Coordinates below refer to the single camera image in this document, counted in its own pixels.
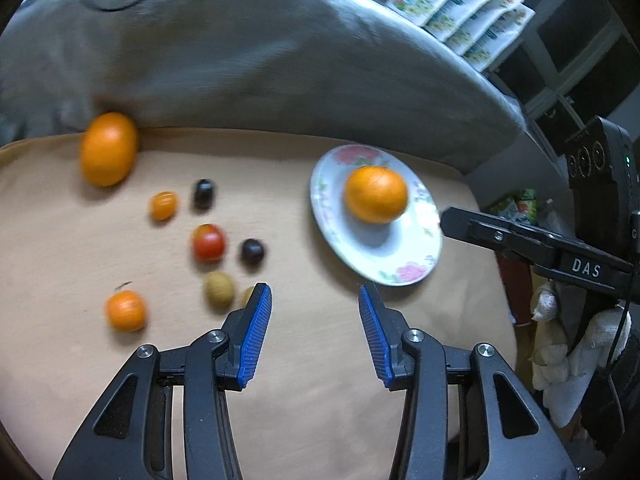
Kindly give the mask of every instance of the table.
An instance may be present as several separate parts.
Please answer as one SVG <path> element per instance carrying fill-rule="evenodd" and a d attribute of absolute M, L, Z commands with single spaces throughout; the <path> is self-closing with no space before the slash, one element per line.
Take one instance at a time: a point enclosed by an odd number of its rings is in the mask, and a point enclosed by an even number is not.
<path fill-rule="evenodd" d="M 0 150 L 0 420 L 34 469 L 49 479 L 71 437 L 127 357 L 142 343 L 189 344 L 224 314 L 202 295 L 209 267 L 194 263 L 190 233 L 214 222 L 229 253 L 220 269 L 239 293 L 273 289 L 273 313 L 255 379 L 228 397 L 246 480 L 385 479 L 403 392 L 376 378 L 357 309 L 363 279 L 332 252 L 313 218 L 308 182 L 339 140 L 233 130 L 142 133 L 130 177 L 114 189 L 82 181 L 78 136 L 18 142 Z M 455 170 L 396 154 L 421 177 L 438 209 L 477 208 Z M 188 207 L 199 178 L 218 185 L 215 207 Z M 168 224 L 148 220 L 150 197 L 175 191 Z M 264 240 L 262 269 L 237 259 L 247 237 Z M 124 282 L 148 301 L 150 322 L 112 332 L 104 302 Z M 388 306 L 443 344 L 491 342 L 513 365 L 515 342 L 491 251 L 444 239 L 423 282 L 382 288 Z M 174 401 L 174 475 L 184 478 L 180 388 Z M 451 418 L 457 401 L 450 394 Z M 457 431 L 450 421 L 450 434 Z"/>

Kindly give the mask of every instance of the tangerine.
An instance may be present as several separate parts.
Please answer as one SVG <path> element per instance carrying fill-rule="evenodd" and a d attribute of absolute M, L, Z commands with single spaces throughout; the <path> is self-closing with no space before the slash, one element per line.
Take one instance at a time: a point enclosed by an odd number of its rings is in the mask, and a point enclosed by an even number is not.
<path fill-rule="evenodd" d="M 133 121 L 117 112 L 103 114 L 82 136 L 82 175 L 94 186 L 113 186 L 129 174 L 137 151 L 138 131 Z"/>
<path fill-rule="evenodd" d="M 163 191 L 153 195 L 149 203 L 151 218 L 156 222 L 171 218 L 177 207 L 178 197 L 173 191 Z"/>
<path fill-rule="evenodd" d="M 364 222 L 386 224 L 406 209 L 409 192 L 404 179 L 393 170 L 362 166 L 344 184 L 347 209 Z"/>
<path fill-rule="evenodd" d="M 145 300 L 132 290 L 120 290 L 105 305 L 111 326 L 121 332 L 135 332 L 146 323 Z"/>

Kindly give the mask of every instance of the white plate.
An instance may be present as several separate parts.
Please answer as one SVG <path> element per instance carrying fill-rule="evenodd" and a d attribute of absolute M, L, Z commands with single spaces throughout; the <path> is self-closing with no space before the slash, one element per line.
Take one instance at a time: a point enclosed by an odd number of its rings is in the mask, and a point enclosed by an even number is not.
<path fill-rule="evenodd" d="M 386 166 L 404 178 L 409 205 L 391 224 L 356 219 L 342 200 L 344 183 L 359 166 Z M 435 266 L 442 247 L 440 216 L 424 184 L 404 163 L 360 144 L 325 153 L 311 175 L 311 206 L 326 241 L 360 275 L 382 285 L 419 282 Z"/>

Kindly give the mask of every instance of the dark purple grape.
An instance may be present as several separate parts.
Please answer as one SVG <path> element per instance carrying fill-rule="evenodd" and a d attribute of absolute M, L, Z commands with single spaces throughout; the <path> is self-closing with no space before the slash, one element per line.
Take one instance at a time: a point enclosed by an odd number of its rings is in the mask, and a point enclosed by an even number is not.
<path fill-rule="evenodd" d="M 255 238 L 247 238 L 240 247 L 242 261 L 250 266 L 258 265 L 263 260 L 265 252 L 264 245 Z"/>
<path fill-rule="evenodd" d="M 193 187 L 193 208 L 206 211 L 215 199 L 216 185 L 208 178 L 202 178 Z"/>

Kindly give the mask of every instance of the red object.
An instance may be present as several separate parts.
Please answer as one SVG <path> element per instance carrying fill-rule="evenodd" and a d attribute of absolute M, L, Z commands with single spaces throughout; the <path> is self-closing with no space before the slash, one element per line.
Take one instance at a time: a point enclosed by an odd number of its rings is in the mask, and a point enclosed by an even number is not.
<path fill-rule="evenodd" d="M 517 260 L 505 258 L 500 254 L 495 255 L 498 260 L 498 269 L 504 285 L 504 291 L 509 301 L 511 313 L 516 320 L 516 325 L 531 322 L 529 303 L 533 295 L 531 283 L 531 270 L 529 265 Z"/>
<path fill-rule="evenodd" d="M 222 229 L 202 224 L 193 231 L 193 256 L 201 262 L 216 262 L 225 254 L 226 238 Z"/>

